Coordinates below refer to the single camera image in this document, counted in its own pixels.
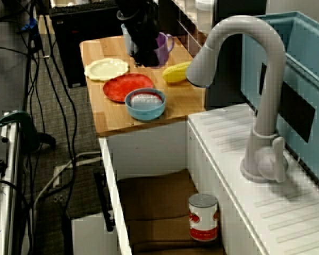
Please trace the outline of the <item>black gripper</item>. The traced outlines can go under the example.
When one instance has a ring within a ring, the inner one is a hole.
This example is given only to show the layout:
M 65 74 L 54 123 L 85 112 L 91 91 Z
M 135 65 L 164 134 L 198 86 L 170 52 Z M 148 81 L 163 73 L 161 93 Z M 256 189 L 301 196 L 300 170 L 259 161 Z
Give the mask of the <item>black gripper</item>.
M 123 14 L 122 19 L 132 41 L 138 47 L 138 50 L 133 52 L 135 65 L 158 66 L 159 60 L 153 51 L 158 48 L 156 39 L 159 35 L 156 9 L 154 7 L 138 9 L 129 16 Z

